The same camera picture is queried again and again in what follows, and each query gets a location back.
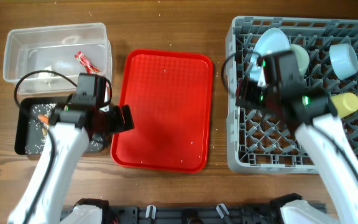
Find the large light blue plate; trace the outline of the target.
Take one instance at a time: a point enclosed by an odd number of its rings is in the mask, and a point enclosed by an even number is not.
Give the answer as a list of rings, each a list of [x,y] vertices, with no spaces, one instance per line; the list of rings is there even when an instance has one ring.
[[[257,41],[253,51],[261,55],[272,54],[290,49],[287,36],[278,28],[271,28],[264,32]],[[262,73],[261,67],[256,65],[257,54],[252,54],[250,63],[253,65],[249,76],[254,81],[259,81]]]

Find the yellow plastic cup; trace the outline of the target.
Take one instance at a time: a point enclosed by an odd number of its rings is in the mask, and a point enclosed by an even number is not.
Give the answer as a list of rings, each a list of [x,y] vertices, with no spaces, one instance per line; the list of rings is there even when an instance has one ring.
[[[358,111],[358,97],[354,93],[342,93],[331,97],[338,116],[344,118]]]

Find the orange carrot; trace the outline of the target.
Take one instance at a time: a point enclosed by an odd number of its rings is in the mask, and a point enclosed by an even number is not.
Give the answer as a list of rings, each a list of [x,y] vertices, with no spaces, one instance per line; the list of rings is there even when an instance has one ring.
[[[49,126],[49,117],[48,117],[48,116],[43,115],[43,114],[39,114],[39,115],[37,116],[37,118],[38,118],[41,122],[43,122],[43,124],[46,124],[47,126]]]

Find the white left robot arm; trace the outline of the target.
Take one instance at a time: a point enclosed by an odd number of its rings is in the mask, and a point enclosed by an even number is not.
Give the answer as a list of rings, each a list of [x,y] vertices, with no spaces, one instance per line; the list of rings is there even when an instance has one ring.
[[[129,106],[113,106],[105,98],[111,82],[100,75],[81,73],[76,91],[55,105],[44,122],[47,139],[32,178],[8,223],[58,223],[75,167],[94,134],[119,134],[134,129]]]

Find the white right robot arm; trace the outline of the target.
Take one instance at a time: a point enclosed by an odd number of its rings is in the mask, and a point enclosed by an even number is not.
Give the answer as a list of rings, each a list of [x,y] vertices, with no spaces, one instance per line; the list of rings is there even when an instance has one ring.
[[[284,121],[316,166],[339,222],[358,223],[358,159],[330,95],[303,83],[289,50],[257,54],[256,64],[263,69],[266,84],[243,78],[233,93],[236,105]]]

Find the small blue bowl with food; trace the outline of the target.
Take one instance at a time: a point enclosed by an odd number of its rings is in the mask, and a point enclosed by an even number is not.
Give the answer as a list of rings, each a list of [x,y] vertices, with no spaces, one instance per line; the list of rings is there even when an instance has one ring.
[[[329,58],[335,75],[345,80],[358,71],[358,60],[350,44],[336,44],[329,48]]]

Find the red snack wrapper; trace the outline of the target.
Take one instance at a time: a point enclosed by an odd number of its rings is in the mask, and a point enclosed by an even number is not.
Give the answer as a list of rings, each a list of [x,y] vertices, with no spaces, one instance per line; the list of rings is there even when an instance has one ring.
[[[87,58],[87,56],[82,51],[77,52],[75,54],[75,58],[77,59],[77,61],[79,61],[82,64],[82,66],[84,66],[87,73],[97,74],[101,72],[98,68],[96,68],[91,63],[91,61]]]

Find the mint green bowl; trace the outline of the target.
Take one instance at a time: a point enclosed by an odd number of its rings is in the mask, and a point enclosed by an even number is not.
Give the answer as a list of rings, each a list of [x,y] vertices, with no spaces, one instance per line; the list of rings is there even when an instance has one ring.
[[[308,69],[310,58],[307,51],[300,45],[291,44],[290,50],[295,54],[300,75],[303,77]]]

